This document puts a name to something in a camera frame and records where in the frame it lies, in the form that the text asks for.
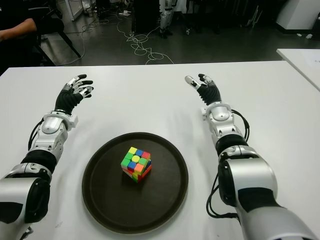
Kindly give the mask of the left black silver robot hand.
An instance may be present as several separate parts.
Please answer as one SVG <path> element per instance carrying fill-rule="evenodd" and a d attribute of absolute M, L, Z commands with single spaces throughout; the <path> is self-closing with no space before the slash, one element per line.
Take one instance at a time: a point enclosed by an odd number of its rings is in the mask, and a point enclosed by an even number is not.
<path fill-rule="evenodd" d="M 86 80 L 86 74 L 80 74 L 71 78 L 60 91 L 54 110 L 71 115 L 74 108 L 86 98 L 92 96 L 94 90 L 93 81 Z"/>

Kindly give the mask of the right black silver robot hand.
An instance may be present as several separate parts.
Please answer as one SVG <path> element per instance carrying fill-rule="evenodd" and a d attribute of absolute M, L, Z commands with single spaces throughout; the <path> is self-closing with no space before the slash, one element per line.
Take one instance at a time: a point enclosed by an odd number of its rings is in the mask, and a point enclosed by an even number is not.
<path fill-rule="evenodd" d="M 215 102 L 221 102 L 221 94 L 215 82 L 208 75 L 202 73 L 199 73 L 198 77 L 200 82 L 191 76 L 186 76 L 184 79 L 198 92 L 200 98 L 207 106 Z"/>

